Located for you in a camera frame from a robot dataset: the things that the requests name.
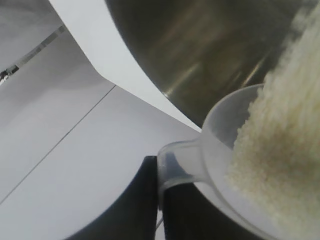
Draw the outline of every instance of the uncooked rice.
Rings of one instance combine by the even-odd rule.
[[[294,239],[320,238],[320,4],[238,130],[227,179]]]

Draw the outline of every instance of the white countertop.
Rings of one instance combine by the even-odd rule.
[[[0,87],[0,113],[2,240],[68,237],[145,156],[199,135],[97,74],[68,32]]]
[[[191,128],[200,128],[156,88],[122,40],[105,0],[49,0],[101,76]]]

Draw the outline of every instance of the stainless steel pot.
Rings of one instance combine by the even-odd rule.
[[[106,0],[133,56],[198,126],[221,98],[262,83],[301,0]]]

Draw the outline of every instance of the measuring cup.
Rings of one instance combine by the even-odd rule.
[[[266,240],[288,239],[257,206],[232,189],[226,181],[237,130],[249,117],[249,104],[263,84],[239,89],[221,99],[207,115],[199,138],[174,142],[157,156],[160,204],[166,189],[185,183],[203,182],[216,197],[202,193],[235,222]]]

